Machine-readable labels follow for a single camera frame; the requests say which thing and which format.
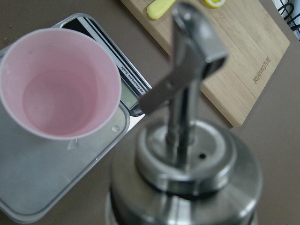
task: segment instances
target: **scale platform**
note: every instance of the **scale platform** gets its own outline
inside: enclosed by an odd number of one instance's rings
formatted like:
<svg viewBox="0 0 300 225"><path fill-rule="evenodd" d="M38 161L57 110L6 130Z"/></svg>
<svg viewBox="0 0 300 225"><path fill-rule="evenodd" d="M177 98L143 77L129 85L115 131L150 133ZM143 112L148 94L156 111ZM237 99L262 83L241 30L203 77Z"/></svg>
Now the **scale platform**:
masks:
<svg viewBox="0 0 300 225"><path fill-rule="evenodd" d="M18 223L32 223L44 216L143 118L137 101L151 89L89 15L74 14L53 27L86 34L108 51L122 79L121 101L103 128L71 141L51 141L27 132L0 103L0 209ZM0 51L0 61L8 48Z"/></svg>

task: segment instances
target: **cup rim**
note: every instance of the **cup rim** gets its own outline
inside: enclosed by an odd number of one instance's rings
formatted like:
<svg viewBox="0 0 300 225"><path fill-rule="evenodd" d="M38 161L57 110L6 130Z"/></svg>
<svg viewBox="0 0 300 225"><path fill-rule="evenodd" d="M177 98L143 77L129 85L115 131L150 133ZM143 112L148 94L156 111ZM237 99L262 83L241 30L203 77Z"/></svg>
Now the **cup rim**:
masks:
<svg viewBox="0 0 300 225"><path fill-rule="evenodd" d="M48 134L46 132L43 131L39 131L39 130L35 130L30 128L29 126L25 125L14 113L13 111L10 109L10 107L8 106L6 99L4 97L4 93L2 90L2 73L1 71L3 70L4 67L4 62L7 60L9 54L12 52L12 50L23 40L30 38L31 36L34 36L38 33L43 33L43 32L52 32L52 31L58 31L58 32L66 32L66 33L73 33L74 35L79 35L82 38L93 42L93 44L99 48L101 48L104 52L104 54L106 55L106 57L108 58L109 61L111 61L112 65L113 65L113 70L115 70L116 74L118 75L118 89L117 91L118 93L118 101L116 101L116 103L114 104L113 110L110 113L109 117L107 117L101 124L99 124L98 126L96 126L96 128L90 130L89 132L85 132L84 134L81 135L73 135L73 136L60 136L60 135L51 135ZM22 36L21 38L19 38L18 40L16 40L14 43L12 43L9 47L9 49L5 52L2 61L0 62L0 100L2 102L3 107L5 108L5 110L7 111L7 113L9 114L9 116L22 128L24 128L25 130L29 131L30 133L37 135L39 137L42 138L46 138L46 139L50 139L50 140L57 140L57 141L67 141L67 140L74 140L74 139L78 139L78 138L83 138L86 137L96 131L98 131L100 128L102 128L111 118L112 116L115 114L115 112L117 111L117 108L119 107L120 104L120 98L121 98L121 93L122 93L122 87L121 87L121 77L120 77L120 73L119 70L117 68L116 63L113 61L112 57L110 56L110 54L107 52L107 50L100 45L98 42L96 42L94 39L92 39L91 37L82 34L78 31L75 30L70 30L70 29L63 29L63 28L43 28L43 29L38 29L38 30L34 30L30 33L25 34L24 36Z"/></svg>

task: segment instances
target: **lemon slice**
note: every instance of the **lemon slice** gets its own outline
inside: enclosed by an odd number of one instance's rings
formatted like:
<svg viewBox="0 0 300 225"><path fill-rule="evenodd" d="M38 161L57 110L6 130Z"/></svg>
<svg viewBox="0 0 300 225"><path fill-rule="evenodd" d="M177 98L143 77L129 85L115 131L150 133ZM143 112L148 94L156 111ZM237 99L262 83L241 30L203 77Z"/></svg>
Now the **lemon slice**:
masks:
<svg viewBox="0 0 300 225"><path fill-rule="evenodd" d="M226 0L204 0L212 8L218 8L225 3Z"/></svg>

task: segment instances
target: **yellow knife handle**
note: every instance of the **yellow knife handle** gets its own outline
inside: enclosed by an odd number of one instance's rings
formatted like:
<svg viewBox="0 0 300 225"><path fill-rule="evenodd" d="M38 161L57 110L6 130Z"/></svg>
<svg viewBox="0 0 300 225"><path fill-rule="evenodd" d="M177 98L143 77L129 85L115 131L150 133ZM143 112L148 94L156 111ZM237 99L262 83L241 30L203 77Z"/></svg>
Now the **yellow knife handle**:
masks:
<svg viewBox="0 0 300 225"><path fill-rule="evenodd" d="M147 7L148 16L153 19L159 19L176 0L155 0Z"/></svg>

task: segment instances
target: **yellow object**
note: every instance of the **yellow object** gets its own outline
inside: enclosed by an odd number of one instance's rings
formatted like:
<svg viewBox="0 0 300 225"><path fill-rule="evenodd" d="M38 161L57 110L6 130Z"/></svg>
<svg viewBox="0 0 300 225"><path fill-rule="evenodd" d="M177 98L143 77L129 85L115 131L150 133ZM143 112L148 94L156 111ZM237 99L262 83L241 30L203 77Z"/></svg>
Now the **yellow object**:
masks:
<svg viewBox="0 0 300 225"><path fill-rule="evenodd" d="M176 0L155 0L147 7L148 16L153 19L159 19Z"/></svg>
<svg viewBox="0 0 300 225"><path fill-rule="evenodd" d="M226 0L204 0L212 8L218 8L225 3Z"/></svg>

